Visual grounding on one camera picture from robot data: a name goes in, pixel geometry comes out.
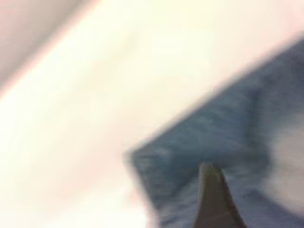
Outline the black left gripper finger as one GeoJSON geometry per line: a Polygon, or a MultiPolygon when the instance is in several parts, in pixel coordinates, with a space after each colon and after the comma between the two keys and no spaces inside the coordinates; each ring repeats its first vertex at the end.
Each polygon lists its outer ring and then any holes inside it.
{"type": "Polygon", "coordinates": [[[199,206],[194,228],[244,228],[226,180],[219,168],[199,166],[199,206]]]}

